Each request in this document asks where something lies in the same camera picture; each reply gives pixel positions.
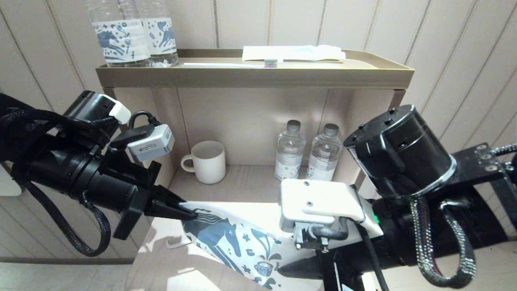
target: bottle label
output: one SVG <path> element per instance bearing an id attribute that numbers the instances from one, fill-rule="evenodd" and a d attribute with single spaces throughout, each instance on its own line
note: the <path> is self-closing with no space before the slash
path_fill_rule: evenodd
<path id="1" fill-rule="evenodd" d="M 326 162 L 322 162 L 319 159 L 311 156 L 309 158 L 309 168 L 307 169 L 307 179 L 309 180 L 318 180 L 318 181 L 332 181 L 332 176 L 334 176 L 334 171 L 336 167 L 332 170 L 320 170 L 326 169 L 328 164 Z"/>
<path id="2" fill-rule="evenodd" d="M 140 19 L 102 21 L 92 25 L 106 62 L 135 62 L 150 57 Z"/>
<path id="3" fill-rule="evenodd" d="M 281 159 L 284 161 L 284 164 L 279 162 L 279 156 L 277 154 L 277 162 L 275 164 L 275 176 L 280 179 L 298 179 L 298 172 L 300 171 L 301 165 L 301 156 L 297 157 L 285 157 L 282 156 Z"/>
<path id="4" fill-rule="evenodd" d="M 177 51 L 171 18 L 143 18 L 142 25 L 151 54 L 167 54 Z"/>

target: floor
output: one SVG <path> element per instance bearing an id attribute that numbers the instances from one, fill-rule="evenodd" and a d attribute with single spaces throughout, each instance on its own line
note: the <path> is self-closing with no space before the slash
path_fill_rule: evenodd
<path id="1" fill-rule="evenodd" d="M 130 267 L 0 263 L 0 291 L 122 291 Z"/>
<path id="2" fill-rule="evenodd" d="M 478 273 L 464 290 L 515 290 L 517 286 L 517 242 L 506 242 L 476 250 Z M 452 275 L 458 257 L 437 260 L 444 275 Z M 131 265 L 37 265 L 0 263 L 0 291 L 122 291 Z M 430 285 L 417 267 L 384 271 L 391 291 L 452 290 Z"/>

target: wall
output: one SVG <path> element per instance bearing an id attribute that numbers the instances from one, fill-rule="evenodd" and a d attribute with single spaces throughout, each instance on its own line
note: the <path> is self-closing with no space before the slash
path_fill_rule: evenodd
<path id="1" fill-rule="evenodd" d="M 516 0 L 168 2 L 179 48 L 328 44 L 370 51 L 416 70 L 402 102 L 417 106 L 447 150 L 484 141 L 491 146 L 516 141 Z M 1 0 L 0 14 L 0 91 L 34 107 L 62 113 L 82 90 L 101 90 L 94 68 L 103 59 L 83 0 Z M 206 122 L 211 121 L 212 108 L 227 102 L 232 102 L 232 110 L 237 112 L 248 106 L 249 98 L 239 99 L 230 89 L 219 91 L 218 96 L 197 92 L 196 100 L 180 98 L 193 91 L 120 89 L 117 96 L 131 110 L 146 108 L 168 121 L 177 139 L 175 151 L 180 149 L 178 153 L 183 154 L 193 145 L 194 136 L 202 133 L 191 115 L 185 116 L 187 132 L 181 132 L 182 126 L 177 124 L 183 120 L 180 106 L 188 109 L 192 107 L 189 102 L 203 102 L 196 114 L 204 116 Z M 296 91 L 290 91 L 289 96 L 274 94 L 284 102 L 281 108 L 299 102 L 293 97 Z M 316 100 L 314 108 L 326 101 Z M 235 129 L 232 125 L 223 123 L 215 129 L 223 133 Z M 256 160 L 236 163 L 256 164 Z M 515 235 L 490 187 L 479 188 L 501 224 Z M 87 242 L 96 245 L 98 234 L 92 217 L 75 201 L 56 193 L 49 195 L 66 217 L 76 216 L 70 223 Z M 111 222 L 118 221 L 118 214 L 108 213 Z M 82 258 L 27 193 L 17 198 L 0 197 L 0 219 L 0 257 Z M 148 227 L 149 220 L 141 219 L 131 239 L 113 240 L 100 257 L 134 257 Z"/>

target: water bottle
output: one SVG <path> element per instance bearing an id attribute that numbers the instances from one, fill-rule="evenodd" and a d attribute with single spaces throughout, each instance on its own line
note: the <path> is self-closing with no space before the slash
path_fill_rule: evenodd
<path id="1" fill-rule="evenodd" d="M 86 0 L 108 67 L 150 67 L 150 54 L 134 0 Z"/>
<path id="2" fill-rule="evenodd" d="M 151 65 L 166 68 L 178 64 L 176 40 L 165 0 L 138 0 Z"/>
<path id="3" fill-rule="evenodd" d="M 301 123 L 289 120 L 287 130 L 278 136 L 277 162 L 275 177 L 278 180 L 298 179 L 300 172 L 305 136 L 300 132 Z"/>
<path id="4" fill-rule="evenodd" d="M 307 179 L 332 181 L 343 149 L 343 142 L 337 136 L 338 130 L 337 125 L 326 124 L 323 133 L 312 140 Z"/>

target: screw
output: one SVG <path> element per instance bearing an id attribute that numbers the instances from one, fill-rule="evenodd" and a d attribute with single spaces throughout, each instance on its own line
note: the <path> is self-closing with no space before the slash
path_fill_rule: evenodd
<path id="1" fill-rule="evenodd" d="M 488 172 L 493 172 L 497 170 L 497 167 L 496 166 L 488 166 L 488 167 L 485 167 L 485 171 L 488 171 Z"/>

